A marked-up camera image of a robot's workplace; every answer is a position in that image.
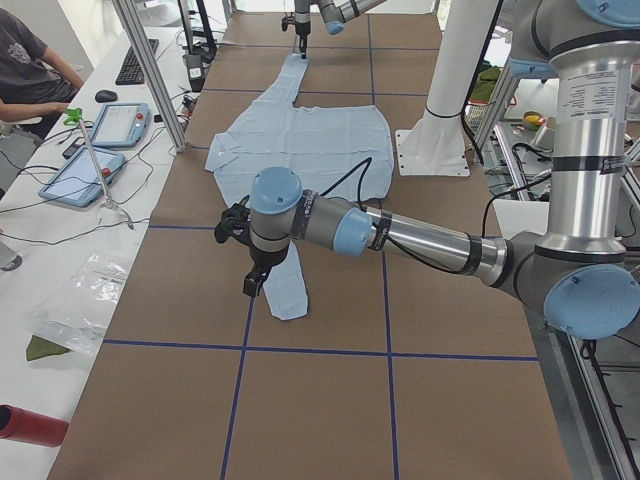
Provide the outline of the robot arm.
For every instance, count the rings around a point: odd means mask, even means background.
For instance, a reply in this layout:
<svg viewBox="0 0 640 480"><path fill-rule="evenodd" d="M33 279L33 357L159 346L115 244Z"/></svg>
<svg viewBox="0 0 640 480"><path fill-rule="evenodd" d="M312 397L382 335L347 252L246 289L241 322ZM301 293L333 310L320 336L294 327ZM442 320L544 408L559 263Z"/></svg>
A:
<svg viewBox="0 0 640 480"><path fill-rule="evenodd" d="M486 214L484 195L463 199L446 180L401 195L421 200L429 218L359 207L302 187L289 169L258 173L236 221L253 267L244 292L256 296L293 240L337 253L394 252L448 274L479 278L537 312L553 328L596 340L639 313L639 284L625 269L615 235L625 168L626 105L639 59L635 1L521 1L513 50L530 74L549 65L559 78L547 227L510 239L469 232Z"/></svg>
<svg viewBox="0 0 640 480"><path fill-rule="evenodd" d="M326 30L337 35L344 30L347 22L381 5L385 0L349 0L336 5L332 0L295 0L294 11L281 19L281 29L286 32L294 26L298 37L298 50L302 59L307 58L308 37L311 34L311 6L317 5Z"/></svg>

